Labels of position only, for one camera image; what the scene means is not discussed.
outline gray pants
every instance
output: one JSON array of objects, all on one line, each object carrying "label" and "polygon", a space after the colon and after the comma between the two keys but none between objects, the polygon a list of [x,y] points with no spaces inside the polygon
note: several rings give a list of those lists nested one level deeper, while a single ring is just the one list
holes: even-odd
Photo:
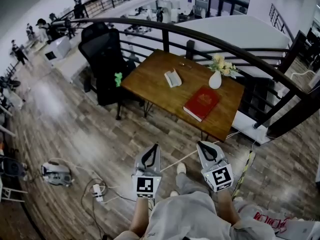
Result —
[{"label": "gray pants", "polygon": [[204,192],[209,195],[207,188],[189,179],[185,173],[179,173],[175,177],[175,183],[179,188],[178,192],[180,195],[191,194],[196,191]]}]

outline green toy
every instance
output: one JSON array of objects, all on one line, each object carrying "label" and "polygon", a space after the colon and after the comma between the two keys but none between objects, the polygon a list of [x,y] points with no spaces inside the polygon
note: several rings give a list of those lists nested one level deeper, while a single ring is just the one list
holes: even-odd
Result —
[{"label": "green toy", "polygon": [[120,87],[121,85],[121,79],[122,79],[122,73],[114,73],[114,76],[115,76],[115,86],[116,87]]}]

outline white vase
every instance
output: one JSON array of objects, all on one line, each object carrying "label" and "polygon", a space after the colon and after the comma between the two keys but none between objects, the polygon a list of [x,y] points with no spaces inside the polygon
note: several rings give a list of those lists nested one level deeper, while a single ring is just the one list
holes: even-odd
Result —
[{"label": "white vase", "polygon": [[216,70],[209,79],[209,86],[212,89],[218,89],[221,86],[221,73]]}]

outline power strip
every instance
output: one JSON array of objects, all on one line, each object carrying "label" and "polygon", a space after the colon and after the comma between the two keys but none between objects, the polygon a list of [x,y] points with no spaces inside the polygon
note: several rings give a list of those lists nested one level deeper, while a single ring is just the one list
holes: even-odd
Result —
[{"label": "power strip", "polygon": [[94,184],[93,185],[93,197],[96,198],[98,202],[103,202],[104,197],[101,193],[100,185],[99,184]]}]

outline white sneaker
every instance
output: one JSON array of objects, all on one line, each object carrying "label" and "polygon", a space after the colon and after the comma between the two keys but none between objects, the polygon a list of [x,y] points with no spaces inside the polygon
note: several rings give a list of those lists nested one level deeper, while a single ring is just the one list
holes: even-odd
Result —
[{"label": "white sneaker", "polygon": [[178,166],[176,167],[176,174],[186,174],[187,168],[186,165],[183,162],[178,163]]},{"label": "white sneaker", "polygon": [[171,191],[170,197],[176,197],[179,196],[179,193],[177,191]]}]

